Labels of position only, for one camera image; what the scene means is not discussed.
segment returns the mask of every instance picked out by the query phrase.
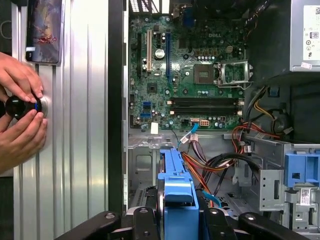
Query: ridged metal panel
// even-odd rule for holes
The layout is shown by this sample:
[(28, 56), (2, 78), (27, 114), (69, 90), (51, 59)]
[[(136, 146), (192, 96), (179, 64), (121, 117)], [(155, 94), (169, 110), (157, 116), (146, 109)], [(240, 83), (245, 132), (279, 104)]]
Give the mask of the ridged metal panel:
[[(27, 8), (12, 5), (24, 62)], [(52, 240), (108, 209), (108, 1), (66, 0), (61, 66), (35, 66), (49, 99), (43, 150), (14, 169), (14, 239)]]

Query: motherboard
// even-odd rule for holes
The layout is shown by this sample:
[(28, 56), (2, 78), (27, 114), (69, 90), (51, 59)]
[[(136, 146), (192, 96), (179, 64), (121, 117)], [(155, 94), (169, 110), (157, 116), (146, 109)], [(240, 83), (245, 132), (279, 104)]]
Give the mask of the motherboard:
[(130, 127), (230, 130), (249, 86), (244, 22), (137, 17), (130, 21)]

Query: hand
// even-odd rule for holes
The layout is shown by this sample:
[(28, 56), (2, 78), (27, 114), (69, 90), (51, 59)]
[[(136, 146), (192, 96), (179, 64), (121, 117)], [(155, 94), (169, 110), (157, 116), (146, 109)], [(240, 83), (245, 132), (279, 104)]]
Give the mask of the hand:
[(15, 58), (0, 52), (0, 101), (7, 100), (5, 89), (23, 101), (36, 103), (32, 92), (42, 98), (42, 82), (37, 73)]
[(12, 118), (0, 118), (0, 174), (22, 164), (45, 144), (47, 120), (42, 112), (29, 111), (8, 129)]

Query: smartphone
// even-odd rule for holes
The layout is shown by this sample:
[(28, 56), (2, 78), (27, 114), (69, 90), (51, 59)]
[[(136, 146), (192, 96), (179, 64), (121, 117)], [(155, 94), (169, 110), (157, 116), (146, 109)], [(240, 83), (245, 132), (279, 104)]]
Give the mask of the smartphone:
[(65, 0), (29, 0), (25, 59), (59, 65), (62, 57)]

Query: screw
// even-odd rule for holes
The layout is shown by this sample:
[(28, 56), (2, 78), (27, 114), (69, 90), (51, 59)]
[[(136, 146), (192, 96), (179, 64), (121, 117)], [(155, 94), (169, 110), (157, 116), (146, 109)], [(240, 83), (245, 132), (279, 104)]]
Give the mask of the screw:
[(105, 216), (106, 219), (113, 219), (114, 217), (115, 217), (115, 215), (112, 214), (112, 213), (108, 213), (108, 214)]
[(246, 214), (245, 217), (251, 221), (255, 220), (255, 216), (251, 215), (251, 214)]
[(147, 212), (148, 212), (148, 210), (147, 210), (147, 209), (145, 209), (145, 208), (142, 208), (139, 212), (140, 212), (140, 213), (142, 213), (142, 214), (145, 214), (145, 213), (147, 213)]

